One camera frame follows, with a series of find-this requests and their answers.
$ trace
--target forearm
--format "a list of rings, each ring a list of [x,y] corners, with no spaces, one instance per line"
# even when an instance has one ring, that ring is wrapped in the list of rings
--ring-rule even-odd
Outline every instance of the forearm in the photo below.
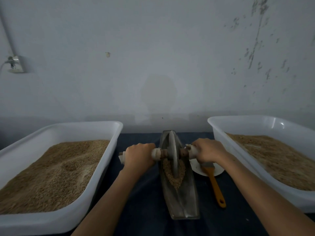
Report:
[[[72,236],[112,235],[128,196],[139,176],[126,169],[118,177],[89,214],[83,219]]]
[[[232,177],[238,189],[271,235],[315,235],[315,223],[279,193],[249,171],[233,155],[218,162]]]

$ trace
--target crushed grain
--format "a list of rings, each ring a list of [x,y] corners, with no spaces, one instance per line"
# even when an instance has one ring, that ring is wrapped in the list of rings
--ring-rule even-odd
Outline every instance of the crushed grain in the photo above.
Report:
[[[186,171],[185,163],[182,160],[179,160],[178,178],[174,178],[173,172],[172,172],[171,161],[167,160],[166,158],[163,159],[163,169],[164,169],[164,173],[167,179],[177,191],[181,183],[183,182],[183,179],[185,176],[185,171]]]
[[[0,190],[0,214],[49,212],[71,204],[85,190],[109,142],[51,146]]]
[[[226,134],[276,180],[299,190],[315,191],[315,161],[269,136]]]

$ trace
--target orange brush handle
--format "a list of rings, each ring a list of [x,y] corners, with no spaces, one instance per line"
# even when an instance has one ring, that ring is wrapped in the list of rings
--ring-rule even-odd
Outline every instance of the orange brush handle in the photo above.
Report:
[[[226,207],[225,199],[222,195],[222,192],[219,188],[218,183],[216,182],[214,171],[215,169],[213,167],[201,167],[204,173],[206,173],[211,181],[213,191],[215,192],[215,198],[217,199],[217,202],[221,208]]]

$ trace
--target left hand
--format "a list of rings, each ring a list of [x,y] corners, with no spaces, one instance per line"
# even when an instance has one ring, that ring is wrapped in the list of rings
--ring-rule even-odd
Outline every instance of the left hand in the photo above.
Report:
[[[151,168],[155,161],[151,152],[155,148],[154,143],[132,145],[126,149],[124,169],[137,174],[139,177]]]

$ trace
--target hand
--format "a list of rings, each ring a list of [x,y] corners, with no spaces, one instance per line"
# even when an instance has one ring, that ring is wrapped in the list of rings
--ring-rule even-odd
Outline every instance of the hand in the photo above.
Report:
[[[208,138],[199,138],[192,143],[198,148],[199,154],[197,161],[204,162],[217,162],[222,156],[228,154],[221,142],[210,140]]]
[[[143,175],[155,164],[155,161],[153,161],[151,156],[151,152],[154,148],[154,143],[139,143],[128,147],[126,149],[124,169],[135,173],[139,177]]]

